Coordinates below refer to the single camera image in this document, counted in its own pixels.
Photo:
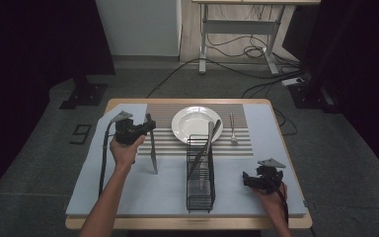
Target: metal knife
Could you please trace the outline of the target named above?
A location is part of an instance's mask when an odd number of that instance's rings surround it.
[[[150,116],[150,114],[147,114],[146,118],[148,121],[152,120],[152,117]],[[153,136],[153,130],[150,130],[149,133],[150,133],[150,143],[152,143],[152,150],[150,151],[150,157],[152,158],[153,169],[155,170],[156,175],[157,175],[158,174],[158,163],[156,161],[155,137]]]
[[[220,127],[220,125],[221,125],[221,120],[218,119],[217,122],[216,122],[216,124],[215,124],[215,126],[214,126],[213,133],[211,134],[211,139],[214,137],[214,135],[217,132],[217,130]],[[189,169],[189,174],[187,176],[187,179],[190,177],[190,175],[192,174],[193,170],[196,167],[196,164],[198,164],[199,160],[201,159],[202,154],[207,149],[207,145],[208,145],[207,143],[208,142],[206,142],[205,145],[204,145],[204,147],[198,152],[198,154],[196,154],[195,159],[193,160],[192,166]]]
[[[211,147],[211,140],[213,139],[213,129],[214,129],[214,122],[209,121],[208,122],[208,140],[207,140],[207,149],[205,150],[205,160],[208,161],[208,153],[210,151]],[[202,174],[202,170],[207,168],[205,162],[200,162],[199,169],[201,170],[199,174],[199,189],[202,190],[204,187],[204,175]]]

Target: electrical cord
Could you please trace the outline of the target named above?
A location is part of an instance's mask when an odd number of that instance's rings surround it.
[[[103,192],[103,188],[104,188],[104,176],[106,175],[106,167],[107,167],[107,148],[109,145],[109,133],[110,133],[110,127],[112,126],[112,124],[113,124],[113,122],[110,121],[110,123],[107,127],[107,130],[106,130],[106,134],[104,136],[103,163],[101,166],[100,187],[99,187],[99,191],[98,191],[98,197],[101,195],[101,193]]]
[[[284,189],[284,194],[281,193],[279,190],[279,187],[277,187],[272,180],[269,178],[265,178],[266,181],[268,181],[273,188],[275,189],[276,193],[278,194],[279,198],[281,199],[281,204],[282,204],[282,209],[284,211],[284,217],[285,217],[285,222],[288,224],[288,204],[287,204],[287,190],[285,189],[284,182],[281,181],[281,186]]]
[[[257,79],[275,79],[275,78],[279,78],[282,76],[281,79],[278,79],[274,82],[271,82],[271,83],[276,83],[278,81],[281,81],[281,80],[285,80],[287,79],[288,77],[292,77],[292,76],[295,76],[297,75],[297,73],[299,74],[300,72],[302,72],[301,70],[297,70],[297,71],[294,71],[294,72],[289,72],[287,74],[283,74],[283,75],[278,75],[278,76],[270,76],[270,77],[259,77],[259,76],[255,76],[255,75],[251,75],[251,74],[248,74],[248,73],[244,73],[244,72],[241,72],[241,71],[238,71],[238,70],[235,70],[231,67],[228,67],[228,66],[225,66],[225,65],[222,65],[221,63],[218,63],[218,62],[215,62],[215,61],[212,61],[210,59],[206,59],[206,58],[195,58],[195,59],[192,59],[190,61],[187,61],[185,62],[184,64],[182,64],[181,66],[179,66],[178,68],[176,68],[173,72],[171,72],[164,80],[162,80],[161,83],[159,83],[156,87],[154,87],[150,92],[149,94],[146,96],[146,98],[149,98],[156,90],[160,89],[160,87],[166,82],[169,80],[169,78],[171,78],[172,75],[174,75],[177,71],[179,71],[181,68],[183,68],[184,66],[186,66],[187,64],[190,64],[192,62],[195,62],[195,61],[200,61],[200,60],[205,60],[205,61],[208,61],[208,62],[211,62],[211,63],[214,63],[220,67],[223,67],[223,68],[226,68],[228,70],[231,70],[233,72],[236,72],[236,73],[239,73],[241,75],[244,75],[244,76],[248,76],[248,77],[252,77],[252,78],[257,78]]]
[[[272,15],[272,7],[273,5],[270,5],[270,10],[269,10],[269,16],[268,16],[268,21],[270,22],[270,15]],[[266,44],[269,43],[269,35],[266,35]]]
[[[251,19],[253,19],[253,12],[254,12],[254,9],[256,9],[256,5],[254,5],[254,6],[252,6],[251,7],[251,11],[249,11],[249,14],[248,14],[248,16],[245,18],[245,20],[248,20],[250,17],[251,17]]]
[[[275,52],[272,53],[275,59],[280,62],[287,65],[291,65],[292,67],[299,68],[300,67],[300,61],[291,60],[288,58],[281,57],[280,55],[276,54]]]
[[[261,8],[261,5],[258,8],[258,20],[261,20],[263,18],[263,13],[264,13],[265,5],[263,5],[263,10],[261,11],[261,13],[259,13],[260,8]]]
[[[223,14],[223,10],[221,9],[221,4],[219,4],[218,7],[220,8],[220,15],[221,15],[221,17],[223,17],[223,19],[226,20],[226,17]]]
[[[263,91],[265,88],[267,88],[267,91],[265,92],[265,98],[267,99],[267,94],[269,93],[269,91],[270,91],[270,87],[271,87],[272,85],[274,85],[275,83],[280,82],[280,81],[282,81],[282,80],[288,79],[289,77],[292,77],[292,76],[295,76],[295,74],[294,74],[294,75],[293,75],[293,74],[290,74],[290,76],[285,76],[285,77],[283,77],[283,78],[277,79],[277,80],[272,81],[272,82],[263,83],[263,84],[260,84],[260,85],[253,86],[253,87],[249,88],[248,90],[246,90],[246,91],[244,92],[244,94],[242,95],[242,99],[244,99],[245,95],[246,95],[249,91],[252,91],[252,90],[254,90],[254,89],[256,89],[256,88],[260,88],[260,89],[257,90],[256,92],[254,92],[254,94],[252,94],[252,95],[249,97],[249,99],[252,99],[257,93]],[[283,127],[287,121],[289,121],[289,122],[292,124],[292,126],[294,127],[294,131],[293,131],[293,132],[283,133],[282,135],[295,135],[295,134],[297,134],[297,131],[298,131],[298,130],[297,130],[297,126],[295,125],[295,123],[294,123],[290,118],[286,117],[286,116],[285,116],[281,111],[279,111],[277,108],[275,108],[275,107],[272,107],[272,108],[273,108],[273,110],[274,110],[274,113],[275,113],[277,116],[279,116],[279,117],[282,118],[282,122],[278,124],[279,127]]]
[[[287,73],[289,73],[289,71],[285,72],[284,69],[286,69],[286,68],[292,69],[293,67],[292,66],[281,66],[279,69],[281,70],[281,72],[283,74],[287,74]]]
[[[233,41],[236,41],[236,40],[245,39],[245,38],[249,38],[249,42],[250,42],[251,45],[246,46],[244,48],[244,52],[241,53],[241,54],[230,55],[230,54],[227,54],[227,53],[223,52],[222,50],[220,50],[219,48],[216,47],[216,46],[221,46],[221,45],[228,44],[230,42],[233,42]],[[241,36],[241,37],[237,37],[235,39],[231,39],[231,40],[228,40],[228,41],[225,41],[225,42],[221,42],[221,43],[213,43],[210,40],[209,34],[207,34],[207,40],[208,40],[209,44],[211,44],[211,45],[208,45],[208,44],[206,45],[208,48],[217,50],[221,54],[223,54],[225,56],[228,56],[228,57],[248,56],[249,58],[253,58],[253,59],[261,58],[262,56],[264,56],[264,50],[263,50],[262,47],[255,45],[254,42],[253,42],[253,40],[258,40],[264,46],[266,46],[266,44],[261,39],[258,39],[256,37],[254,37],[253,35],[250,35],[250,36]],[[255,51],[258,51],[260,53],[260,55],[252,55],[251,54],[252,52],[255,52]]]

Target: white cabinet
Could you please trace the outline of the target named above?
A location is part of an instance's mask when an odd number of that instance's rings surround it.
[[[181,0],[97,0],[112,55],[178,56]]]

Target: striped mat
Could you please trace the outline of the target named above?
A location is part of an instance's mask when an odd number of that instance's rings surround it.
[[[253,157],[251,138],[249,136],[248,125],[246,123],[243,105],[191,105],[191,104],[149,104],[147,113],[156,121],[156,128],[153,130],[157,156],[186,157],[187,145],[178,140],[172,132],[172,119],[175,114],[186,107],[203,106],[215,111],[222,119],[223,131],[220,137],[212,144],[214,157]],[[235,134],[238,137],[238,144],[233,145],[230,141],[232,135],[230,128],[230,113],[233,113],[235,120]],[[140,155],[150,155],[150,136],[139,147]]]

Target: white plate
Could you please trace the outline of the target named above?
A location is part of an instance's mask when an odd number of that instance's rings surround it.
[[[221,117],[213,110],[206,107],[188,107],[179,111],[172,119],[172,131],[183,143],[187,143],[190,135],[208,135],[208,123],[216,123]],[[223,131],[223,121],[214,135],[215,141]]]

